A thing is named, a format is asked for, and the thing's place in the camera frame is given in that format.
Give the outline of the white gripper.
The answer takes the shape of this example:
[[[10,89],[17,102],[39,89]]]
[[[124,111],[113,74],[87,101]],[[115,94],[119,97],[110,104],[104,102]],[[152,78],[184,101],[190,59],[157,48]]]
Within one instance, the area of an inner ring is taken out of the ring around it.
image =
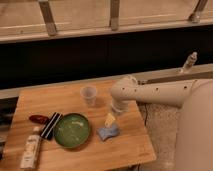
[[[125,113],[128,109],[128,103],[125,101],[116,101],[113,100],[111,102],[111,110],[116,114],[116,115],[121,115]],[[105,126],[110,127],[114,122],[116,118],[112,113],[108,113],[106,120],[105,120]]]

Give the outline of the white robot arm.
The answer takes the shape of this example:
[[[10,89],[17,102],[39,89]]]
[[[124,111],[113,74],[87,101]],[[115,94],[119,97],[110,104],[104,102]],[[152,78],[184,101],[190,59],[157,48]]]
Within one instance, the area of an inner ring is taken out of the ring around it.
[[[110,94],[116,113],[125,112],[129,101],[179,107],[173,171],[213,171],[213,79],[139,85],[126,76]]]

